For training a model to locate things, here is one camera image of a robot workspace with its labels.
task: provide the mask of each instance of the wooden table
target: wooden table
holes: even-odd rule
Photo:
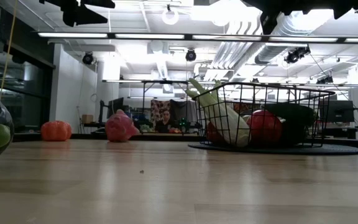
[[[0,223],[355,224],[358,156],[17,142],[0,157]]]

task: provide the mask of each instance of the man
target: man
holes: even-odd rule
[[[169,130],[174,127],[175,123],[171,120],[169,110],[164,110],[162,120],[156,122],[154,130],[158,133],[169,133]]]

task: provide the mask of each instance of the fruit basket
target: fruit basket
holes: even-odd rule
[[[217,83],[196,101],[200,144],[226,148],[321,147],[333,91],[260,83]]]

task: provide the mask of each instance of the cardboard box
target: cardboard box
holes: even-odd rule
[[[90,115],[90,114],[82,115],[82,123],[83,124],[90,124],[92,122],[93,122],[93,115]]]

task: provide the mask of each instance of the small pumpkin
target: small pumpkin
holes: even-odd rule
[[[41,136],[44,141],[66,141],[71,137],[71,126],[64,121],[49,121],[42,125]]]

